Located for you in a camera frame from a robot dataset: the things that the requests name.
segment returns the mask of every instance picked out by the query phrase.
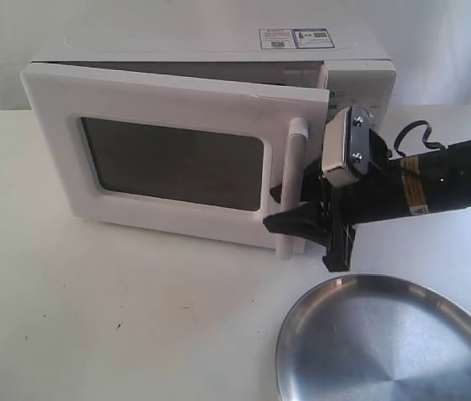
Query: white wall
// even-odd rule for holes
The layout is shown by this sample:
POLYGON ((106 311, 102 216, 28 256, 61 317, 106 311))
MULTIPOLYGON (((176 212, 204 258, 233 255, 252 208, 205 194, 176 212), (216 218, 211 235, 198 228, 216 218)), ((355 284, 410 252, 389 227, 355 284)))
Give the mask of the white wall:
MULTIPOLYGON (((86 1, 0 0, 0 109, 28 107, 20 71, 86 1)), ((337 1, 389 52, 398 70, 393 103, 471 103, 471 0, 337 1)))

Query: microwave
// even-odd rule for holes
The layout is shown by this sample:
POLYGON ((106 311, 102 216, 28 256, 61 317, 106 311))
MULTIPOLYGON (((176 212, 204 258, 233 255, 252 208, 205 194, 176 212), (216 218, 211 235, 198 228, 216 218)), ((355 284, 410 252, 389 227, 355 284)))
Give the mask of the microwave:
POLYGON ((22 80, 77 217, 289 258, 262 220, 298 206, 338 111, 378 128, 395 75, 338 1, 93 0, 22 80))

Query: warning label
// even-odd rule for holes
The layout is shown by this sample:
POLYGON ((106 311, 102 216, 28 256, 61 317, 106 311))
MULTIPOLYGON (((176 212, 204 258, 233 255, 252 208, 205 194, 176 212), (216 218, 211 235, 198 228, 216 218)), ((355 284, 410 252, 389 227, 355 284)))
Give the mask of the warning label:
POLYGON ((260 42, 263 49, 296 48, 292 29, 260 29, 260 42))
POLYGON ((293 29, 297 48, 334 48, 325 28, 293 29))

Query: cable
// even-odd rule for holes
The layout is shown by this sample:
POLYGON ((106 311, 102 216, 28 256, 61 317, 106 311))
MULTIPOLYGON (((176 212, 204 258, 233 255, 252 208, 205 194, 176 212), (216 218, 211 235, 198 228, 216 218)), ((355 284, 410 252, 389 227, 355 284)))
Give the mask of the cable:
POLYGON ((413 129, 417 127, 421 127, 422 125, 427 125, 427 128, 425 129, 425 132, 423 133, 423 137, 421 141, 423 142, 423 145, 425 145, 425 148, 429 150, 445 150, 445 146, 440 144, 439 142, 428 142, 428 138, 430 137, 430 134, 433 132, 433 127, 428 123, 428 121, 425 121, 424 119, 420 119, 419 121, 414 121, 411 124, 408 124, 406 127, 403 128, 401 132, 397 135, 397 138, 395 138, 395 142, 393 144, 393 148, 395 151, 401 156, 401 157, 406 157, 406 154, 399 150, 399 146, 403 142, 404 138, 406 138, 406 135, 408 135, 413 129))

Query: white table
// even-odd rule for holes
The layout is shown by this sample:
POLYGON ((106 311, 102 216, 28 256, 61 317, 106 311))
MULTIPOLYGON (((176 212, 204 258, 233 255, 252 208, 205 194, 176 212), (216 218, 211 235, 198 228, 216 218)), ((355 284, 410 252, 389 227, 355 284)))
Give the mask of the white table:
MULTIPOLYGON (((471 138, 471 109, 392 109, 435 140, 471 138)), ((405 140, 422 151, 420 134, 405 140)), ((276 335, 332 275, 273 251, 71 216, 29 111, 0 112, 0 399, 274 400, 276 335)), ((471 312, 471 209, 361 226, 354 272, 429 286, 471 312)))

